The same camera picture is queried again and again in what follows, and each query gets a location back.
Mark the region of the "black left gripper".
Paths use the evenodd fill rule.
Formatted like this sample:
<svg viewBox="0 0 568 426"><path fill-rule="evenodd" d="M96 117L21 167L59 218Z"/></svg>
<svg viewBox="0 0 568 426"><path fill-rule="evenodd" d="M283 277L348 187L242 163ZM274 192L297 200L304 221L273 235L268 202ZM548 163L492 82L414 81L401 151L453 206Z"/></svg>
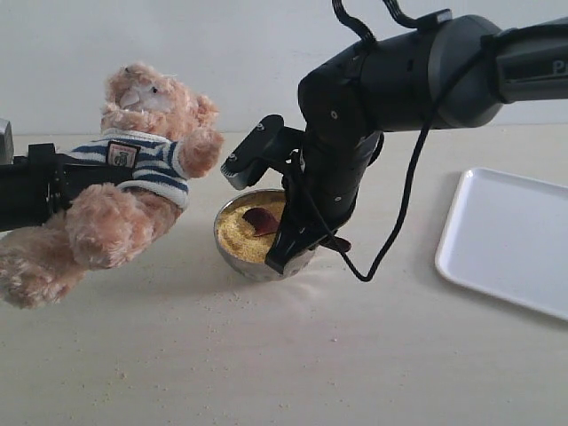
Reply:
<svg viewBox="0 0 568 426"><path fill-rule="evenodd" d="M69 195L91 185L119 185L132 180L133 169L107 164L64 163L55 145L30 145L26 156L1 166L1 230L46 223L69 209Z"/></svg>

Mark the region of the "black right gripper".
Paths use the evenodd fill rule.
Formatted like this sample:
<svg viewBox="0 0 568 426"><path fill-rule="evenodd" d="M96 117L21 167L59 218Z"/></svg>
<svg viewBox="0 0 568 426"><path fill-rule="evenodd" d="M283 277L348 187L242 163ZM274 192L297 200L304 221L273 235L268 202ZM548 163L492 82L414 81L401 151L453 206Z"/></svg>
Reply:
<svg viewBox="0 0 568 426"><path fill-rule="evenodd" d="M262 158L283 175L286 204L264 263L275 272L298 272L327 237L351 218L367 167L383 135L321 136L312 127L261 126Z"/></svg>

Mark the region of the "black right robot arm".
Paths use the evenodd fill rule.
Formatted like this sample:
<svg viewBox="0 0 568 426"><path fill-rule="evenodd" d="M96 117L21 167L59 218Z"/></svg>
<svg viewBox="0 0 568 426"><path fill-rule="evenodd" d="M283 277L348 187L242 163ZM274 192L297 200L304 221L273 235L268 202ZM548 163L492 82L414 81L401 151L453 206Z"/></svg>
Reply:
<svg viewBox="0 0 568 426"><path fill-rule="evenodd" d="M478 128L507 104L565 99L566 67L566 19L501 29L477 15L432 17L336 54L298 85L303 130L278 115L256 127L286 196L265 263L284 273L319 246L341 248L337 231L386 134L417 131L417 160L431 130Z"/></svg>

